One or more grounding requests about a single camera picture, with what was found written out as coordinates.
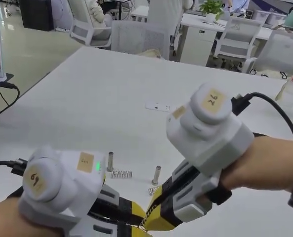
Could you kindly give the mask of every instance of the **handwritten number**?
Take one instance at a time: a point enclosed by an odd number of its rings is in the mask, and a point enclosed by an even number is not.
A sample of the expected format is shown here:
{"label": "handwritten number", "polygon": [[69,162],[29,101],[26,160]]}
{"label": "handwritten number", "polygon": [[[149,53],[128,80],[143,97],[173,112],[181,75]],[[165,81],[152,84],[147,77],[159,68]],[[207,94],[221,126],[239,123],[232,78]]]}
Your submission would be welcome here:
{"label": "handwritten number", "polygon": [[215,101],[212,100],[208,100],[208,102],[210,102],[212,105],[214,105]]}
{"label": "handwritten number", "polygon": [[36,173],[35,174],[33,174],[33,175],[31,175],[31,180],[35,180],[35,182],[34,182],[34,184],[33,184],[33,187],[39,182],[39,177],[37,176],[36,177]]}
{"label": "handwritten number", "polygon": [[217,100],[217,96],[210,95],[213,100]]}
{"label": "handwritten number", "polygon": [[212,106],[214,106],[215,101],[217,100],[217,96],[213,96],[210,94],[211,100],[208,100],[208,103],[211,103]]}

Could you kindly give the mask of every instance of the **hand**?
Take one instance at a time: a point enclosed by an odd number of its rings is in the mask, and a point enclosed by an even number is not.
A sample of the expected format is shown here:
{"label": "hand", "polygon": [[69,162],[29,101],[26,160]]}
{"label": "hand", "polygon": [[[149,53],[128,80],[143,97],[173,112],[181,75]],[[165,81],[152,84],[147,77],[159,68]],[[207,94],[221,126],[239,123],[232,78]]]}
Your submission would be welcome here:
{"label": "hand", "polygon": [[293,142],[255,138],[245,154],[221,174],[229,189],[293,190]]}

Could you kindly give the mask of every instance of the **green led light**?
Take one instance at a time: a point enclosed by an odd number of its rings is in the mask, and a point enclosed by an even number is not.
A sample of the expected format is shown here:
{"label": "green led light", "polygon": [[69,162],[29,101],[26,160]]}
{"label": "green led light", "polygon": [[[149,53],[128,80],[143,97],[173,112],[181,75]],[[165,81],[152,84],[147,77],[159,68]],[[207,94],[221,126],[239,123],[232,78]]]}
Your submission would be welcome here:
{"label": "green led light", "polygon": [[99,170],[100,169],[100,162],[97,162],[96,164],[96,170]]}

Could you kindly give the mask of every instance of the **metal spring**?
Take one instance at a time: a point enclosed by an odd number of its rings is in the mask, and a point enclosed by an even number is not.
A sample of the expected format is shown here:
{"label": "metal spring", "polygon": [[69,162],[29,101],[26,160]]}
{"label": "metal spring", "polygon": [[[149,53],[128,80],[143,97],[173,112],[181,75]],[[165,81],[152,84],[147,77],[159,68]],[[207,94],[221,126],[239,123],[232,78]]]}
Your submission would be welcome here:
{"label": "metal spring", "polygon": [[111,173],[112,179],[129,179],[132,178],[132,171],[113,170]]}
{"label": "metal spring", "polygon": [[157,205],[154,205],[151,207],[151,209],[148,210],[148,212],[146,212],[146,215],[144,217],[144,219],[142,220],[141,224],[140,224],[140,227],[145,230],[147,232],[147,230],[145,229],[144,225],[147,221],[147,219],[150,217],[151,213],[154,211],[154,209],[157,207]]}
{"label": "metal spring", "polygon": [[149,189],[148,189],[148,194],[149,194],[150,196],[153,196],[154,193],[156,192],[156,190],[157,190],[159,187],[160,187],[160,186],[156,186],[156,187],[151,187],[151,188],[149,188]]}

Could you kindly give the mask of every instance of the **numbered label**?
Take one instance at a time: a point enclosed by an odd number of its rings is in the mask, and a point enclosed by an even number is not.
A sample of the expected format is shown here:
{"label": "numbered label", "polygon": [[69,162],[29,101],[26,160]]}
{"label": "numbered label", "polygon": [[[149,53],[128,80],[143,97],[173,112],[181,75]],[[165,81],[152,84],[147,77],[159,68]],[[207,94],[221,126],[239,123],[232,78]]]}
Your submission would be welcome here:
{"label": "numbered label", "polygon": [[23,180],[28,184],[36,198],[38,198],[46,189],[46,182],[42,178],[38,168],[34,165],[24,172]]}
{"label": "numbered label", "polygon": [[93,166],[93,158],[94,158],[93,155],[85,153],[85,152],[81,152],[78,165],[77,165],[77,170],[91,173],[92,166]]}
{"label": "numbered label", "polygon": [[180,116],[182,116],[186,112],[186,108],[181,106],[178,109],[176,109],[172,115],[174,116],[175,119],[178,119]]}
{"label": "numbered label", "polygon": [[222,92],[212,88],[204,98],[201,105],[209,112],[216,114],[223,105],[225,98],[226,97]]}

